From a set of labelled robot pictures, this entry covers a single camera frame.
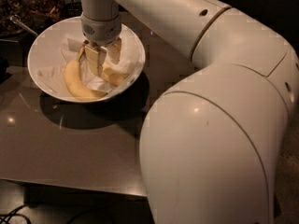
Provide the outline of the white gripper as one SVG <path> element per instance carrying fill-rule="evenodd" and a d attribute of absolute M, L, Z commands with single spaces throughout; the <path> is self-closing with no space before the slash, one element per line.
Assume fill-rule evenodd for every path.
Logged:
<path fill-rule="evenodd" d="M 121 17 L 109 21 L 95 21 L 81 14 L 81 27 L 84 36 L 91 42 L 107 46 L 107 51 L 101 47 L 85 46 L 85 56 L 90 71 L 97 77 L 101 76 L 103 63 L 108 54 L 109 59 L 118 64 L 121 57 L 121 39 L 118 38 L 121 33 Z"/>

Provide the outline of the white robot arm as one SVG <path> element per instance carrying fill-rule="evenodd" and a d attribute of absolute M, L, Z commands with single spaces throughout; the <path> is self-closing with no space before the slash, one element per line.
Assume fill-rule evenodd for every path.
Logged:
<path fill-rule="evenodd" d="M 299 93 L 279 34 L 218 0 L 81 0 L 85 36 L 120 31 L 124 8 L 195 72 L 152 105 L 139 157 L 155 224 L 273 224 L 281 142 Z"/>

